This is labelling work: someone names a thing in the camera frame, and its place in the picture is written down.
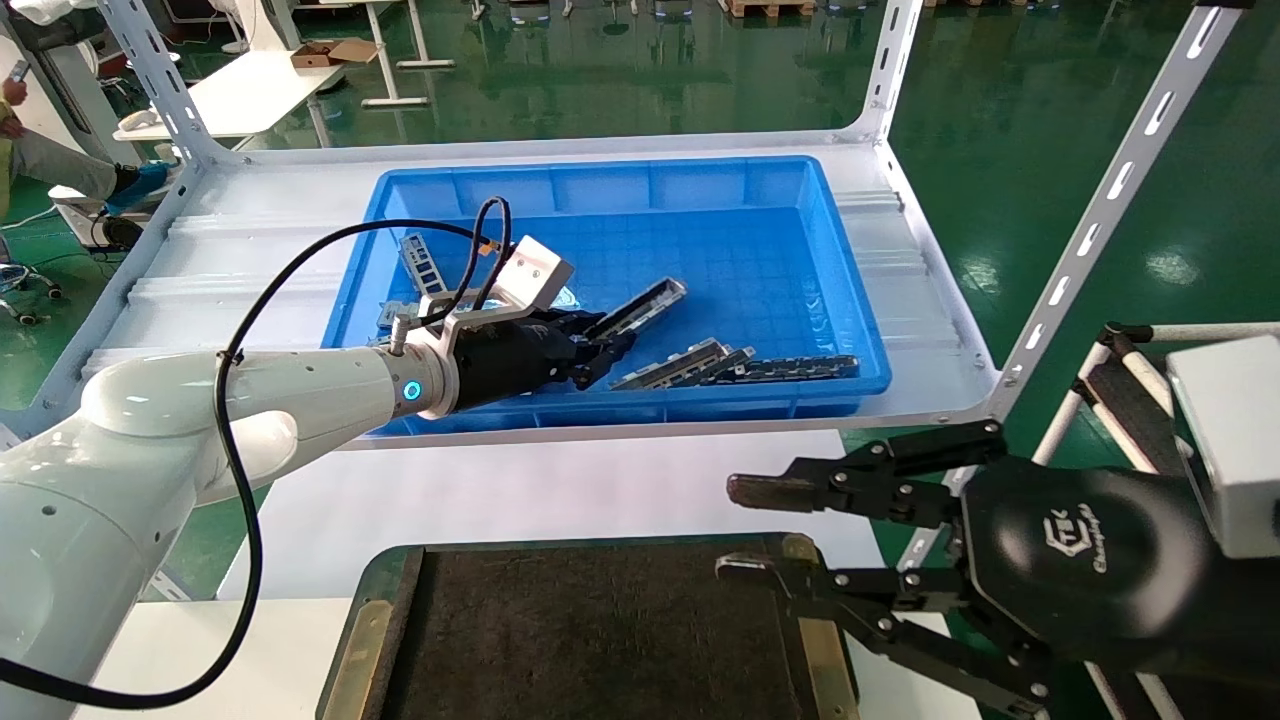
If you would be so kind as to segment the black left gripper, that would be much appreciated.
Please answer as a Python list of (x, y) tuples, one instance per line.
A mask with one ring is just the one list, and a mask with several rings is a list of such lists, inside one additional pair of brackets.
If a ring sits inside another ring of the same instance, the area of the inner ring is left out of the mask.
[(571, 379), (586, 391), (636, 342), (613, 334), (609, 313), (545, 310), (462, 331), (453, 359), (460, 370), (457, 413)]

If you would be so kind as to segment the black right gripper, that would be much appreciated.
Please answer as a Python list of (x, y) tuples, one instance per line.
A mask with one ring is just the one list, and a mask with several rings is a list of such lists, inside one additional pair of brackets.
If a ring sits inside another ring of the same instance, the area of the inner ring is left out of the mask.
[[(745, 509), (925, 529), (961, 509), (975, 589), (955, 569), (831, 569), (742, 552), (718, 559), (716, 575), (765, 587), (791, 616), (831, 621), (872, 653), (1010, 717), (1047, 716), (1047, 646), (1107, 669), (1277, 685), (1277, 560), (1228, 557), (1187, 480), (991, 464), (959, 501), (923, 479), (1005, 454), (1002, 425), (980, 420), (872, 441), (842, 457), (796, 457), (778, 475), (727, 479), (730, 501)], [(900, 619), (952, 611), (995, 653)]]

